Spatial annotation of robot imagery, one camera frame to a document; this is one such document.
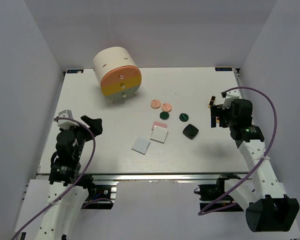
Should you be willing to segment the gold black lipstick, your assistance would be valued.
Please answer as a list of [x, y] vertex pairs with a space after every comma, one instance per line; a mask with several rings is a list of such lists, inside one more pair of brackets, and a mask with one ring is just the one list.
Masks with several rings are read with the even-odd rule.
[[210, 98], [210, 101], [208, 103], [208, 108], [210, 108], [211, 106], [213, 106], [215, 104], [215, 100], [216, 100], [216, 97], [215, 96], [212, 96]]

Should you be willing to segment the yellow drawer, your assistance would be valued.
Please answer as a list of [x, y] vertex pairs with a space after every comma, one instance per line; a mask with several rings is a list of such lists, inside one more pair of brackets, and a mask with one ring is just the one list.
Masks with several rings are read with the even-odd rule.
[[111, 96], [114, 94], [119, 93], [126, 93], [128, 95], [128, 92], [136, 92], [139, 87], [141, 86], [142, 78], [141, 76], [135, 76], [131, 78], [124, 78], [110, 82], [110, 80], [102, 81], [100, 84], [101, 92], [104, 96]]

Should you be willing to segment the pink round compact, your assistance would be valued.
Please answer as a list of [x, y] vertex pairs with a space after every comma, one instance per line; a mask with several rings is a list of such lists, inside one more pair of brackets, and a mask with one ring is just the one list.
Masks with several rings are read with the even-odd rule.
[[170, 113], [172, 111], [172, 105], [170, 103], [164, 103], [161, 106], [161, 110], [166, 113]]
[[154, 100], [151, 101], [150, 106], [153, 109], [159, 109], [161, 107], [161, 101], [158, 100], [158, 99], [154, 99]]

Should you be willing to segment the dark green round compact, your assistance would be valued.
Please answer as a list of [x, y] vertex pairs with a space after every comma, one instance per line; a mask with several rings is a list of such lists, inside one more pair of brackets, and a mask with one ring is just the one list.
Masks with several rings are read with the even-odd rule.
[[160, 117], [162, 120], [167, 120], [167, 119], [170, 117], [170, 114], [169, 114], [168, 112], [162, 111], [162, 112], [159, 114], [159, 117]]

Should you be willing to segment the peach top drawer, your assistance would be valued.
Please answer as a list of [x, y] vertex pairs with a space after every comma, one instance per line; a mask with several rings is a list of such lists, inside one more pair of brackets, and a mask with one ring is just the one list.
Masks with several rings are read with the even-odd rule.
[[136, 86], [142, 82], [141, 71], [138, 67], [128, 65], [118, 67], [108, 72], [101, 80], [100, 86], [107, 87], [119, 84], [126, 87]]

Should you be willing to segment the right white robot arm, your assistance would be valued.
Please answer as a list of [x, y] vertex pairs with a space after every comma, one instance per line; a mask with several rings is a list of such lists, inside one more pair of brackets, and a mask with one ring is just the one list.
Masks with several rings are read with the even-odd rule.
[[229, 128], [254, 186], [254, 190], [250, 190], [238, 179], [227, 179], [215, 187], [215, 192], [223, 200], [231, 196], [238, 203], [252, 232], [288, 232], [300, 205], [297, 199], [288, 197], [266, 158], [264, 136], [261, 129], [252, 124], [252, 111], [252, 103], [240, 98], [228, 106], [210, 107], [211, 127]]

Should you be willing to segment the right blue table sticker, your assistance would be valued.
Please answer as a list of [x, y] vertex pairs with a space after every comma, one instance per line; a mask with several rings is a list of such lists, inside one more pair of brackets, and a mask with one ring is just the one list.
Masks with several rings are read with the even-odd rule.
[[232, 72], [233, 69], [231, 67], [215, 67], [216, 72]]

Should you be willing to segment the blue table sticker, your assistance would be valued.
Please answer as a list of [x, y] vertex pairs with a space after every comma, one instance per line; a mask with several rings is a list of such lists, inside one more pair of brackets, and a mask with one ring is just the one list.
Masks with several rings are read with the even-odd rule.
[[215, 67], [216, 72], [232, 72], [233, 69], [231, 67]]
[[82, 74], [83, 72], [83, 69], [68, 69], [66, 74]]

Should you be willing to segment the grey bottom drawer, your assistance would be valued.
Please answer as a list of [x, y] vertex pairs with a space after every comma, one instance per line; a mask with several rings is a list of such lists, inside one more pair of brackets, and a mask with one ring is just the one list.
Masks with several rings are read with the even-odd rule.
[[109, 86], [102, 87], [102, 94], [110, 100], [111, 103], [113, 102], [121, 102], [128, 98], [131, 98], [135, 95], [135, 93], [140, 88], [140, 84], [137, 85], [128, 85], [128, 84], [112, 84]]

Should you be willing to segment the light blue square palette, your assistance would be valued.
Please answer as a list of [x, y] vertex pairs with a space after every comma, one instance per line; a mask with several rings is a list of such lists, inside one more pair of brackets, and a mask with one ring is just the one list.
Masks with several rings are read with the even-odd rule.
[[145, 155], [150, 144], [151, 144], [150, 140], [144, 139], [142, 137], [137, 137], [136, 140], [134, 141], [131, 149], [135, 152]]

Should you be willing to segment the pink square palette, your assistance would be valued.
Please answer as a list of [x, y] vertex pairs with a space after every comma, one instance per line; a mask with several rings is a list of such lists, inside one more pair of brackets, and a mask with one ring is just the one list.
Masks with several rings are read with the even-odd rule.
[[162, 122], [158, 122], [158, 121], [154, 121], [151, 130], [153, 131], [155, 127], [161, 127], [161, 128], [167, 128], [167, 124], [166, 123], [162, 123]]

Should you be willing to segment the white round drawer cabinet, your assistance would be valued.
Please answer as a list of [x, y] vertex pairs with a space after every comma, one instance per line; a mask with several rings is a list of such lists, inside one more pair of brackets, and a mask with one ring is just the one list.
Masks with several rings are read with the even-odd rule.
[[114, 46], [100, 51], [93, 59], [93, 71], [99, 82], [99, 87], [103, 77], [107, 73], [124, 66], [137, 67], [129, 52], [125, 48]]

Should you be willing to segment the left blue table sticker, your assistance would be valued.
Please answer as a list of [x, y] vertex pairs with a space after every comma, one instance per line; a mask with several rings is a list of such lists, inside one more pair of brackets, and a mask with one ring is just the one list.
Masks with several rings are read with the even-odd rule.
[[83, 69], [68, 69], [66, 74], [82, 74], [83, 72]]

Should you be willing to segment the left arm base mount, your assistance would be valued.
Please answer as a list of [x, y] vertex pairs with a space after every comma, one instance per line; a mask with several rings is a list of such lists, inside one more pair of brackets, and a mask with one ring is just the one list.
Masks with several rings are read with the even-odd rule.
[[77, 183], [88, 191], [88, 197], [82, 205], [87, 210], [111, 210], [117, 192], [117, 183], [108, 180], [94, 179], [92, 175], [85, 175]]

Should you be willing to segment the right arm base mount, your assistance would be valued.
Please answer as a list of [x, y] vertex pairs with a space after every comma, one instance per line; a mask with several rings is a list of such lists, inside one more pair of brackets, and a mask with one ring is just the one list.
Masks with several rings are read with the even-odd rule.
[[[231, 180], [236, 179], [240, 180], [241, 178], [234, 173], [227, 173], [227, 174], [221, 174], [215, 183], [213, 184], [200, 184], [198, 187], [193, 191], [194, 194], [199, 195], [199, 206], [200, 210], [202, 210], [204, 207], [206, 207], [210, 202], [221, 196], [225, 192], [225, 180]], [[243, 212], [244, 210], [235, 203], [234, 199], [227, 195], [225, 198], [223, 198], [221, 201], [217, 202], [207, 210], [214, 210], [218, 208], [227, 207], [229, 205], [233, 205], [229, 208], [222, 209], [220, 212]]]

